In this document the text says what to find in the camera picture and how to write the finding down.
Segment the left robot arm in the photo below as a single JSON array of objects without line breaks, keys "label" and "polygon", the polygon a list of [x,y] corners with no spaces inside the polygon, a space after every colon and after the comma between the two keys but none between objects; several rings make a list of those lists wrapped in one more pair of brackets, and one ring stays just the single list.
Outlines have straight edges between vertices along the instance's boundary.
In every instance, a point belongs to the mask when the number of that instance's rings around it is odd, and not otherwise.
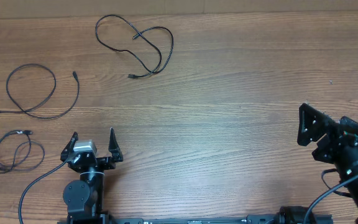
[{"label": "left robot arm", "polygon": [[67,223],[107,223],[116,221],[104,209],[104,172],[116,168],[124,160],[114,129],[110,129],[109,156],[98,157],[92,140],[80,141],[73,133],[60,155],[60,160],[79,173],[80,178],[67,184],[63,200],[67,205]]}]

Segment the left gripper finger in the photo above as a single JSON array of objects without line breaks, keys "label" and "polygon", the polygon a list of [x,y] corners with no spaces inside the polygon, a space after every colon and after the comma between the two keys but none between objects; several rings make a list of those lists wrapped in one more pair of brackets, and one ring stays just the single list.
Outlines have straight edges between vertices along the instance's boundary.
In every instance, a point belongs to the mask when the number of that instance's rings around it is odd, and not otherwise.
[{"label": "left gripper finger", "polygon": [[122,162],[124,160],[113,128],[110,128],[108,151],[111,153],[114,162]]},{"label": "left gripper finger", "polygon": [[66,161],[69,157],[69,155],[73,152],[73,148],[75,146],[75,143],[78,140],[78,133],[74,132],[71,139],[69,140],[68,144],[65,146],[65,148],[62,150],[60,154],[60,160],[62,162]]}]

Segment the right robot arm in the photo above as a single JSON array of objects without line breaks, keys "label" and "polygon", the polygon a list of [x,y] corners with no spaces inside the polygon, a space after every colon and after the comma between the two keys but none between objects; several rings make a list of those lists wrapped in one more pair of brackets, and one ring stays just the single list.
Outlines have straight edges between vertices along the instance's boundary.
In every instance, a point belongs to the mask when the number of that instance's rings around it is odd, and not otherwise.
[{"label": "right robot arm", "polygon": [[347,116],[335,121],[307,103],[299,107],[299,119],[297,143],[307,146],[315,142],[314,160],[334,165],[321,174],[336,172],[340,181],[309,207],[282,207],[271,223],[332,223],[331,215],[315,215],[313,209],[331,194],[353,199],[358,208],[358,122]]}]

